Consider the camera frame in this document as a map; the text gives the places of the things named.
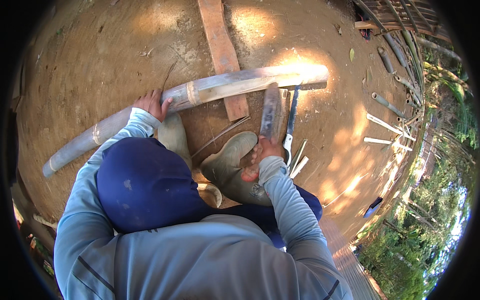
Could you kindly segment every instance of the rubber boot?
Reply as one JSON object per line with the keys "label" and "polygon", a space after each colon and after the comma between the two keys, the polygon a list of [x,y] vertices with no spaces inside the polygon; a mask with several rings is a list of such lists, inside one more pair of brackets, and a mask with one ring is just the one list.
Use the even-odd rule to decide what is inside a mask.
{"label": "rubber boot", "polygon": [[258,179],[246,182],[241,178],[240,159],[252,150],[257,140],[257,135],[248,131],[232,136],[220,152],[210,155],[200,164],[200,170],[229,199],[242,204],[271,206],[272,202],[258,184]]}
{"label": "rubber boot", "polygon": [[166,149],[178,154],[192,170],[192,157],[188,151],[187,134],[178,113],[168,115],[158,127],[158,141]]}

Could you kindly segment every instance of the person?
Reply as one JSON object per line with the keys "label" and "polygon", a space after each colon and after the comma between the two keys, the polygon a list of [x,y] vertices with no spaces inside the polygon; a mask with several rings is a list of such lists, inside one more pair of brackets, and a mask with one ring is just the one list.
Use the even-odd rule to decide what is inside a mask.
{"label": "person", "polygon": [[[210,207],[192,179],[181,119],[167,116],[172,99],[160,104],[160,95],[137,99],[127,125],[78,171],[54,247],[64,298],[352,299],[318,225],[318,199],[288,177],[279,144],[260,137],[255,146],[255,134],[241,132],[202,162],[222,192],[245,200]],[[241,183],[252,148],[259,181]]]}

